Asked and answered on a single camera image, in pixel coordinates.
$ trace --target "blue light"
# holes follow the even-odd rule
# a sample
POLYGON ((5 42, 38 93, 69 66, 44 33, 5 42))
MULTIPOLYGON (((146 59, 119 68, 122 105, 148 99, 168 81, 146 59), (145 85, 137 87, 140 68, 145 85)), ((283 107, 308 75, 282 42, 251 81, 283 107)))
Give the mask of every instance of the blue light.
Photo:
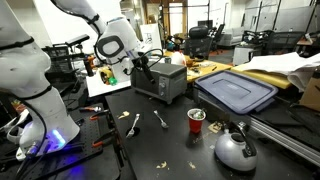
POLYGON ((57 130, 52 130, 52 134, 56 137, 56 139, 59 141, 59 146, 63 146, 66 141, 63 139, 61 134, 57 130))

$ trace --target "food crumb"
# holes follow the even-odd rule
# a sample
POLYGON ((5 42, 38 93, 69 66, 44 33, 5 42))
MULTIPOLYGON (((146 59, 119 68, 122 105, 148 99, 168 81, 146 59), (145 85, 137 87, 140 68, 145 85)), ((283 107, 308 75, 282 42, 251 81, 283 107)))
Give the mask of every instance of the food crumb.
POLYGON ((128 111, 124 111, 124 112, 121 114, 121 116, 120 116, 120 117, 118 117, 118 119, 121 119, 121 118, 127 117, 127 116, 129 116, 129 115, 130 115, 130 113, 129 113, 128 111))
POLYGON ((189 166, 192 168, 192 169, 196 169, 196 166, 194 164, 192 164, 192 162, 189 162, 189 166))
POLYGON ((157 169, 163 169, 163 168, 165 168, 165 167, 167 167, 167 162, 166 161, 164 161, 163 163, 161 163, 161 166, 160 165, 158 165, 157 166, 157 169))

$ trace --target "cardboard box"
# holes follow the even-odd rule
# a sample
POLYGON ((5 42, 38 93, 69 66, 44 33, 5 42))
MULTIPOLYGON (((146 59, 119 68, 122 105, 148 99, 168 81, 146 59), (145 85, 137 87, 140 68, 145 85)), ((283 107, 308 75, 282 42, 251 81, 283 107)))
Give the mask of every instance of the cardboard box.
POLYGON ((315 71, 300 100, 300 104, 320 111, 320 71, 315 71))

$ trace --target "plastic container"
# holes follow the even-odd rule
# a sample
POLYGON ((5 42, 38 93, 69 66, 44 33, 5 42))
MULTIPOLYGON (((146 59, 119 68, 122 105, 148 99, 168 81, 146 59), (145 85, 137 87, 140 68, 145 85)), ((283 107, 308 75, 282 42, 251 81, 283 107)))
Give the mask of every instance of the plastic container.
POLYGON ((237 114, 260 111, 272 102, 278 89, 270 84, 231 71, 219 71, 195 82, 195 86, 237 114))
POLYGON ((174 52, 171 56, 171 64, 183 65, 185 66, 186 60, 184 55, 181 52, 174 52))

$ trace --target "blue lid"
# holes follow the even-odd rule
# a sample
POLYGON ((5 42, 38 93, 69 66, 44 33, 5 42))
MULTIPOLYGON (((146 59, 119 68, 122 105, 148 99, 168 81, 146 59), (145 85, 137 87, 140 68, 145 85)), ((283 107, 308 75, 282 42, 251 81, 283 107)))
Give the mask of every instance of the blue lid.
POLYGON ((238 114, 247 114, 278 92, 270 84, 231 71, 201 77, 195 85, 238 114))

